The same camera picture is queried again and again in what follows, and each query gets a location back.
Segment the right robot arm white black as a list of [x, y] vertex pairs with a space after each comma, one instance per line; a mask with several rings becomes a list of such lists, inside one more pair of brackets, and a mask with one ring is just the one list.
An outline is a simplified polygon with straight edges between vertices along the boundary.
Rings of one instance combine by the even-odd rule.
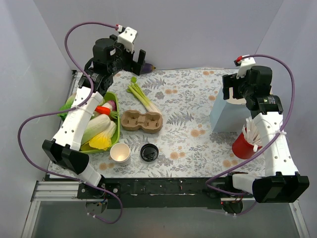
[[223, 98], [229, 99], [229, 89], [235, 99], [245, 99], [246, 107], [259, 131], [261, 152], [265, 158], [265, 176], [232, 173], [224, 184], [224, 191], [235, 197], [241, 191], [253, 195], [258, 203], [293, 203], [309, 187], [307, 176], [300, 175], [295, 166], [285, 132], [282, 129], [283, 107], [280, 98], [271, 93], [272, 70], [266, 66], [252, 66], [244, 77], [224, 75]]

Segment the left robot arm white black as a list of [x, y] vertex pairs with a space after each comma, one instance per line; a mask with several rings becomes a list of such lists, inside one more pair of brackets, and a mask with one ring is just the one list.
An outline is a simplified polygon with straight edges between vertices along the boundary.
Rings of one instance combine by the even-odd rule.
[[122, 70], [140, 75], [146, 52], [140, 50], [138, 60], [133, 60], [136, 37], [135, 30], [126, 28], [118, 36], [96, 40], [93, 57], [84, 67], [71, 111], [52, 140], [45, 140], [42, 144], [54, 164], [72, 171], [80, 180], [90, 184], [88, 192], [94, 198], [101, 198], [106, 189], [100, 183], [102, 176], [89, 164], [89, 156], [80, 152], [81, 144], [86, 141], [84, 131], [95, 108], [112, 85], [113, 77]]

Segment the white paper coffee cup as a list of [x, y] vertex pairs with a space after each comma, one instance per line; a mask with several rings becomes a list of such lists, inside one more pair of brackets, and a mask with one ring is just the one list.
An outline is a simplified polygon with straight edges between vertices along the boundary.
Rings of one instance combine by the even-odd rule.
[[116, 143], [111, 147], [110, 157], [120, 166], [127, 166], [130, 164], [131, 150], [125, 143]]

